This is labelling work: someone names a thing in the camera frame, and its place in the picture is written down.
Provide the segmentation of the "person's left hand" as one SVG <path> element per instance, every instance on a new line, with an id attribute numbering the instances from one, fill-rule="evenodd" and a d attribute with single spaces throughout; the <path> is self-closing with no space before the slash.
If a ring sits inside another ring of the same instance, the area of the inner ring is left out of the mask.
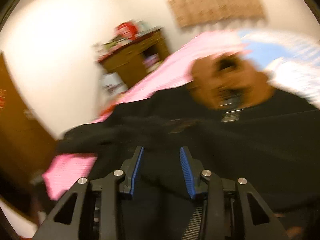
<path id="1" fill-rule="evenodd" d="M 259 105 L 274 95 L 268 77 L 240 54 L 196 59 L 187 88 L 193 99 L 208 109 L 226 109 L 225 101 L 236 96 L 237 108 Z"/>

